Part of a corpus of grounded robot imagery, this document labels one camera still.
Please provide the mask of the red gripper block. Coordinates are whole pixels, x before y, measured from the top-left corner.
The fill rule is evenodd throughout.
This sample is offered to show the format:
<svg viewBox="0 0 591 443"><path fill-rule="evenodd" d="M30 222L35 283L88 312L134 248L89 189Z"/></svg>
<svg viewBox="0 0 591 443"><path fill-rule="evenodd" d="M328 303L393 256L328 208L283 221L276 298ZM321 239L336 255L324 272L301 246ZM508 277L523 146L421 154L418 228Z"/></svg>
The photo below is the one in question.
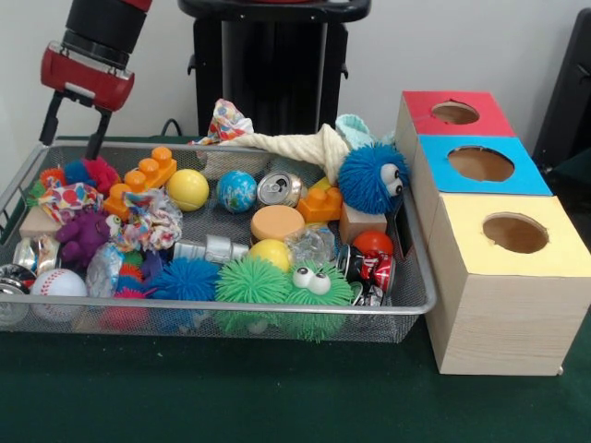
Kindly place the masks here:
<svg viewBox="0 0 591 443"><path fill-rule="evenodd" d="M101 115L96 131L90 136L86 158L96 160L107 132L112 113L123 107L135 82L135 74L50 42L41 64L41 82L55 90L50 100L39 141L51 146L59 124L58 112L65 98L63 92L74 92L99 106Z"/></svg>

